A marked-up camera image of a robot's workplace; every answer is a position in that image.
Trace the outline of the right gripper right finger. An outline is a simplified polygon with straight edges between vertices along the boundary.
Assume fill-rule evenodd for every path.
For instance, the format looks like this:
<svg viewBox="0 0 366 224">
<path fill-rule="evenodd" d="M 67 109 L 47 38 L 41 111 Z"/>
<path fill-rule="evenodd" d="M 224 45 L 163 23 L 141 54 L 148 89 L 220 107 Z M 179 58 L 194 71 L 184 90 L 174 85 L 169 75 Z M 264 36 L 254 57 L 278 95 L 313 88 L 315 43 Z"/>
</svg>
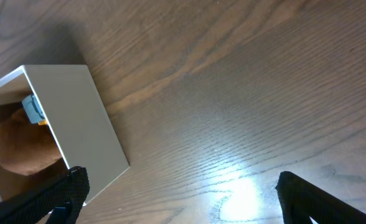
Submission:
<svg viewBox="0 0 366 224">
<path fill-rule="evenodd" d="M 276 191 L 285 223 L 366 223 L 366 213 L 292 172 L 280 173 Z"/>
</svg>

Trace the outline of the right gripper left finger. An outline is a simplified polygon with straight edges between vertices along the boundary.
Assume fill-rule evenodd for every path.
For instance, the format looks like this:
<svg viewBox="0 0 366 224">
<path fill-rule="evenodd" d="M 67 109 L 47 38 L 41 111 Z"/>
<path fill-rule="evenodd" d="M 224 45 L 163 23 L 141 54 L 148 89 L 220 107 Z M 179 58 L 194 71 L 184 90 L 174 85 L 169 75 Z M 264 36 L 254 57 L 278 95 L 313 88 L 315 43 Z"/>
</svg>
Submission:
<svg viewBox="0 0 366 224">
<path fill-rule="evenodd" d="M 0 223 L 76 223 L 90 191 L 87 169 L 75 166 L 42 185 L 0 202 Z"/>
</svg>

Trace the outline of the yellow grey toy truck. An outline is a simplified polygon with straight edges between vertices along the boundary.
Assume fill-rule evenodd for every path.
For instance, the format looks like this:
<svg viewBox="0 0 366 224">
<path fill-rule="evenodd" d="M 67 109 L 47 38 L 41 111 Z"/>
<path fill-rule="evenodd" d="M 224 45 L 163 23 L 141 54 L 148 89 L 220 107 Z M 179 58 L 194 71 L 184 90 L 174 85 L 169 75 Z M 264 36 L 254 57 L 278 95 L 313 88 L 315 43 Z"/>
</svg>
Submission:
<svg viewBox="0 0 366 224">
<path fill-rule="evenodd" d="M 22 105 L 32 124 L 48 125 L 44 112 L 35 95 L 29 95 L 22 100 Z"/>
</svg>

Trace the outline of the brown plush toy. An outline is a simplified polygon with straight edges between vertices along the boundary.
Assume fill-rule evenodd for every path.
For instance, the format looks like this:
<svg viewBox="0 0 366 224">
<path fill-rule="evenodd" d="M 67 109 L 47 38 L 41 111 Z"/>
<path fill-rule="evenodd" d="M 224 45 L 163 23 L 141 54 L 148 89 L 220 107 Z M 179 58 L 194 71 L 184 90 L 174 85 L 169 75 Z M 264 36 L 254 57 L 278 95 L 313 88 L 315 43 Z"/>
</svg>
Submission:
<svg viewBox="0 0 366 224">
<path fill-rule="evenodd" d="M 0 122 L 0 166 L 19 175 L 33 175 L 62 158 L 50 128 L 32 124 L 24 109 Z"/>
</svg>

